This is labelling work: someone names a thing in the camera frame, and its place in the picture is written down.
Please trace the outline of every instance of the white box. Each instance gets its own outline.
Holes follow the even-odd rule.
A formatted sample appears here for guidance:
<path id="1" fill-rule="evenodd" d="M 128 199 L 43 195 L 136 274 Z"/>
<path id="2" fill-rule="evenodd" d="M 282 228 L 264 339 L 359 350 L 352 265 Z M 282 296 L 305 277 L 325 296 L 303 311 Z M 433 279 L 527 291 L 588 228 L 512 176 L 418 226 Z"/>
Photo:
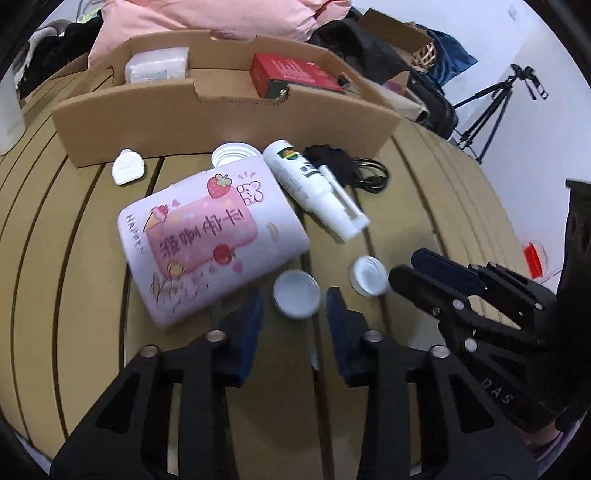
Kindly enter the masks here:
<path id="1" fill-rule="evenodd" d="M 125 83 L 184 79 L 188 66 L 189 47 L 143 51 L 125 65 Z"/>

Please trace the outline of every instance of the wicker basket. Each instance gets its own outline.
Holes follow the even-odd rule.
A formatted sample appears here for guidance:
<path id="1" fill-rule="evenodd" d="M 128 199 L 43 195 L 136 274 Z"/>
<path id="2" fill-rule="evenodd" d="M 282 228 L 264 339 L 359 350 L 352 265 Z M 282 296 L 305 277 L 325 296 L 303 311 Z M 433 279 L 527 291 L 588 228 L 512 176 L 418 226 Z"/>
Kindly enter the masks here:
<path id="1" fill-rule="evenodd" d="M 424 34 L 427 34 L 423 29 L 418 28 L 414 22 L 407 23 L 408 26 L 414 28 L 415 30 L 419 30 Z M 429 45 L 425 45 L 421 50 L 417 50 L 413 53 L 413 67 L 421 69 L 421 70 L 429 70 L 430 68 L 435 65 L 437 61 L 437 49 L 435 48 L 434 43 L 430 43 Z"/>

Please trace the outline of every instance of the bottle label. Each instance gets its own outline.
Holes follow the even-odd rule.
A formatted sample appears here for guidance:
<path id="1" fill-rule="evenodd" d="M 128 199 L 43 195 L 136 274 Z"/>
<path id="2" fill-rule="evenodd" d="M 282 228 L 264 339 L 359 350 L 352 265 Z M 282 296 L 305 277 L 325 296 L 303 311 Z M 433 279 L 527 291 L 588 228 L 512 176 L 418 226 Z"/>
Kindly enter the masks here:
<path id="1" fill-rule="evenodd" d="M 283 150 L 279 150 L 279 152 L 277 152 L 277 155 L 286 160 L 298 160 L 298 158 L 300 157 L 300 154 L 292 147 L 287 147 Z"/>
<path id="2" fill-rule="evenodd" d="M 290 175 L 279 161 L 275 160 L 273 162 L 272 171 L 277 180 L 279 180 L 279 183 L 283 185 L 283 188 L 285 188 L 292 197 L 297 198 L 297 194 L 299 193 L 301 197 L 308 199 L 308 195 L 302 185 Z"/>

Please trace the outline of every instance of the pink pillow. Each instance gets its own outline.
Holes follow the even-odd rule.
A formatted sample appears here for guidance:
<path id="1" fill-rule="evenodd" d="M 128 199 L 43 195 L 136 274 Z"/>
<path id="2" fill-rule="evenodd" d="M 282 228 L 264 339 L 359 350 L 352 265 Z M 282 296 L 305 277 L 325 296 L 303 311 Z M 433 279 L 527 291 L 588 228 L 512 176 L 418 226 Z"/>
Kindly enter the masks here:
<path id="1" fill-rule="evenodd" d="M 183 28 L 205 28 L 237 40 L 265 34 L 306 41 L 350 8 L 351 0 L 105 0 L 105 23 L 88 65 L 131 37 Z"/>

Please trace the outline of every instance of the black cable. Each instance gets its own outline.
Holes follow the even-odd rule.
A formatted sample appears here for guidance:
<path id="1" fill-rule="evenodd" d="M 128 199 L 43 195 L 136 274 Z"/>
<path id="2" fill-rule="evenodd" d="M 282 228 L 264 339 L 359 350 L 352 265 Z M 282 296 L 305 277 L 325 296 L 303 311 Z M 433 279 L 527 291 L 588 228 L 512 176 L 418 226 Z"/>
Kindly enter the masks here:
<path id="1" fill-rule="evenodd" d="M 304 150 L 304 156 L 316 168 L 326 165 L 341 186 L 351 185 L 370 193 L 379 193 L 388 186 L 390 172 L 377 160 L 352 158 L 341 148 L 329 145 L 312 145 Z"/>
<path id="2" fill-rule="evenodd" d="M 359 174 L 356 174 L 357 180 L 352 183 L 353 187 L 369 193 L 380 193 L 388 186 L 390 172 L 379 161 L 371 158 L 354 158 L 353 160 L 359 169 Z M 363 171 L 369 172 L 370 175 L 364 176 Z"/>

